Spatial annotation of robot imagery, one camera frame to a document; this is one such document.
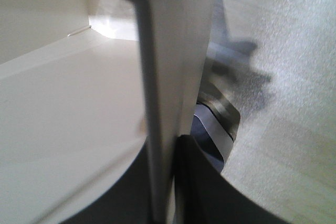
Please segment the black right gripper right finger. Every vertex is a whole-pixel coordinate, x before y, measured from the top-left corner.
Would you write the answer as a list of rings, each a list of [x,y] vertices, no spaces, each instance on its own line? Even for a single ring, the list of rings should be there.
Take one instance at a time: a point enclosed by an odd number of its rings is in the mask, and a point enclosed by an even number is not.
[[[174,160],[177,223],[285,223],[225,180],[192,136],[177,139]]]

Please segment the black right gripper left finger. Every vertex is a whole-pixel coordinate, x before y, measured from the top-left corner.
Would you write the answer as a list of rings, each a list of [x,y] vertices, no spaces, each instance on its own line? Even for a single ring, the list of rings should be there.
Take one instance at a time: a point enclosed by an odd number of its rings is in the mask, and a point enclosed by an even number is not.
[[[155,223],[152,218],[148,143],[102,196],[63,223]]]

